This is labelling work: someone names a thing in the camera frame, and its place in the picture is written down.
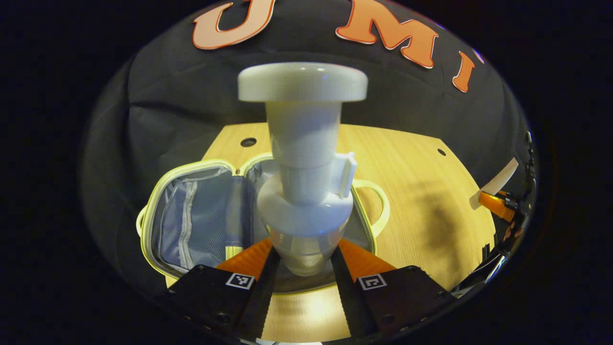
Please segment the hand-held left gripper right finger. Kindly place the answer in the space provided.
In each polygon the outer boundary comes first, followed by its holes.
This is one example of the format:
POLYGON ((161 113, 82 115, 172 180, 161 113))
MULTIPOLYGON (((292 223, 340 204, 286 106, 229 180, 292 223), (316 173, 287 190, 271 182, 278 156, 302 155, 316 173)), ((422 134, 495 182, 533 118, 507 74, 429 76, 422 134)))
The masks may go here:
POLYGON ((455 302, 420 267, 396 268, 349 240, 330 259, 352 338, 406 334, 455 302))

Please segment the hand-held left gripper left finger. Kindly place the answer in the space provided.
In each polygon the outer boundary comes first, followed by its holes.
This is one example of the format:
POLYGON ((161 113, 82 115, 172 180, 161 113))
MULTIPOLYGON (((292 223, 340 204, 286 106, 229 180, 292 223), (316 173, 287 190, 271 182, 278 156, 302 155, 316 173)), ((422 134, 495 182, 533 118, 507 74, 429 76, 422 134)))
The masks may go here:
POLYGON ((225 342, 263 334, 280 256, 265 239, 217 267, 197 265, 163 293, 163 306, 225 342))

